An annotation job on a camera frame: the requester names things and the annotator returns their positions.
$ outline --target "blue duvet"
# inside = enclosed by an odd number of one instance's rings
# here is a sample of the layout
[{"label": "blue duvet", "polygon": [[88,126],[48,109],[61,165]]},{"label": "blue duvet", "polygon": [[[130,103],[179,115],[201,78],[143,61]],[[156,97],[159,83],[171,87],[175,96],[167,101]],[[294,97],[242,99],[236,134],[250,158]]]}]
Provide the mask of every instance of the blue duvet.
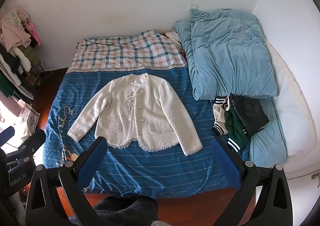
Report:
[{"label": "blue duvet", "polygon": [[277,95],[261,28],[254,15],[237,10],[191,11],[175,29],[186,51],[196,100],[234,95]]},{"label": "blue duvet", "polygon": [[[115,196],[139,194],[158,198],[185,197],[227,187],[228,183],[210,152],[210,142],[214,137],[212,103],[194,99],[187,67],[131,72],[67,73],[49,114],[44,165],[47,168],[60,166],[89,148],[94,141],[96,125],[79,143],[67,136],[68,129],[95,93],[112,79],[130,73],[149,73],[162,77],[171,84],[194,122],[203,149],[186,157],[180,145],[157,152],[142,150],[136,141],[131,142],[125,149],[109,147],[85,191]],[[247,160],[249,146],[239,154],[242,159]]]}]

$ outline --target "blue striped bedsheet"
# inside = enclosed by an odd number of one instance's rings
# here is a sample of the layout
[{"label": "blue striped bedsheet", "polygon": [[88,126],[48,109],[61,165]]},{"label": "blue striped bedsheet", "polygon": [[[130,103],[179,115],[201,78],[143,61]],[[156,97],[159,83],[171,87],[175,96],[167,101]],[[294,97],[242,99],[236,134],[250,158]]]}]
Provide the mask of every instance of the blue striped bedsheet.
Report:
[{"label": "blue striped bedsheet", "polygon": [[[67,136],[68,129],[83,107],[103,86],[128,74],[149,73],[166,79],[177,92],[194,122],[203,149],[185,156],[180,145],[157,152],[142,150],[136,141],[125,149],[109,147],[86,193],[114,196],[139,194],[153,198],[186,197],[228,186],[210,152],[214,137],[212,103],[196,101],[187,67],[170,70],[69,72],[65,75],[52,104],[46,127],[44,165],[61,166],[89,148],[94,141],[96,124],[79,142]],[[248,160],[249,146],[239,155]]]}]

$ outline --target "jacket pocket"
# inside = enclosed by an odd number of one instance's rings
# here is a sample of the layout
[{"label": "jacket pocket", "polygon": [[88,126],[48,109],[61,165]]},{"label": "jacket pocket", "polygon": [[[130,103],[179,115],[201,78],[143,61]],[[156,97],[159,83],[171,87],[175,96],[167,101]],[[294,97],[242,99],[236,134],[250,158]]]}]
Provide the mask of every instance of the jacket pocket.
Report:
[{"label": "jacket pocket", "polygon": [[168,122],[149,124],[148,129],[152,133],[162,133],[167,131],[173,131],[171,125]]},{"label": "jacket pocket", "polygon": [[121,131],[121,123],[119,121],[110,120],[106,118],[100,119],[100,126],[104,128],[109,128],[113,131]]}]

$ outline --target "blue gripper pad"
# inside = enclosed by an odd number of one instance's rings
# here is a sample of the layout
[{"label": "blue gripper pad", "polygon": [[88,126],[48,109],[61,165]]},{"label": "blue gripper pad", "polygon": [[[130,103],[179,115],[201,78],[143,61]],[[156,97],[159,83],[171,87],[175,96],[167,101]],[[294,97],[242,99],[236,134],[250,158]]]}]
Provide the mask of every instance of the blue gripper pad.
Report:
[{"label": "blue gripper pad", "polygon": [[100,141],[96,148],[92,151],[91,155],[87,158],[83,166],[79,169],[77,173],[77,186],[79,190],[89,186],[107,151],[107,141]]},{"label": "blue gripper pad", "polygon": [[0,147],[14,136],[14,128],[12,126],[6,128],[0,133]]},{"label": "blue gripper pad", "polygon": [[213,158],[224,173],[229,185],[239,191],[241,187],[241,173],[216,138],[211,141],[211,151]]}]

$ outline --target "light blue comforter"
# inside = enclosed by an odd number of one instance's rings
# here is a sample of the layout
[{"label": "light blue comforter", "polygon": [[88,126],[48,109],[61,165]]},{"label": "light blue comforter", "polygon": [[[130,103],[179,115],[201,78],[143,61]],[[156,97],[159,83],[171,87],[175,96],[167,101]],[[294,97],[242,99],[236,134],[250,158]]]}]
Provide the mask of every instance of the light blue comforter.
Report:
[{"label": "light blue comforter", "polygon": [[254,15],[237,10],[191,10],[191,22],[175,29],[187,55],[193,96],[214,100],[234,95],[277,95],[261,28]]}]

